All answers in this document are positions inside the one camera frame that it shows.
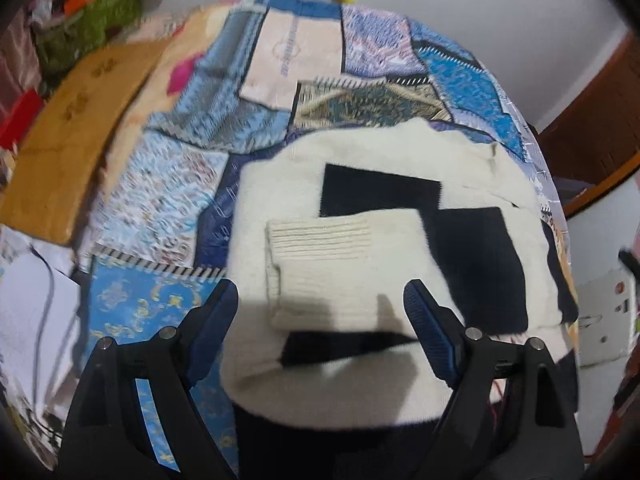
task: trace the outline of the orange wooden edge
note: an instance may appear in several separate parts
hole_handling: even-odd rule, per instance
[[[569,219],[580,211],[588,208],[588,206],[616,189],[633,175],[638,168],[640,168],[640,152],[637,152],[597,186],[590,187],[565,205],[562,208],[564,210],[564,216]]]

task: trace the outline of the blue gripper pad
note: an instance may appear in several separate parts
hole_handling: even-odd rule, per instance
[[[450,388],[454,388],[460,378],[456,369],[455,347],[433,312],[434,308],[444,307],[438,305],[419,280],[412,280],[404,286],[402,300],[404,311],[414,327],[433,373]]]
[[[205,320],[197,338],[191,343],[190,364],[186,377],[192,387],[209,374],[222,346],[226,331],[229,330],[238,310],[238,289],[233,282],[224,281],[228,282],[225,291],[216,304],[213,305],[212,313]],[[207,298],[205,304],[209,304],[210,298],[213,297],[214,293],[215,290]]]

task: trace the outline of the patchwork bedspread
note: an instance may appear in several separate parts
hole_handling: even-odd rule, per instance
[[[421,117],[473,142],[500,142],[536,187],[540,216],[566,258],[566,222],[540,149],[471,52],[405,16],[363,6],[242,0],[229,9],[174,107],[148,117],[126,168],[95,202],[83,245],[92,255],[84,259],[86,354],[103,335],[143,340],[200,305],[224,275],[242,166],[319,129]],[[138,388],[156,455],[175,466],[148,384]],[[192,394],[237,471],[217,365]]]

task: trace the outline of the metal screw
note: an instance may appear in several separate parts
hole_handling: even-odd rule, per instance
[[[529,344],[536,350],[542,350],[545,347],[545,342],[539,337],[532,337],[529,339]]]
[[[478,341],[482,338],[482,330],[475,326],[470,326],[465,330],[465,335],[471,339],[471,341]]]
[[[113,343],[113,337],[109,337],[108,335],[101,337],[98,339],[98,342],[95,344],[100,350],[106,350]]]
[[[163,326],[159,330],[158,335],[160,339],[171,339],[177,332],[178,329],[175,326]]]

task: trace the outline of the brown cardboard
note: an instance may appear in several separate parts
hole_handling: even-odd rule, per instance
[[[76,65],[20,147],[0,222],[55,244],[71,242],[111,133],[166,45],[109,46]]]

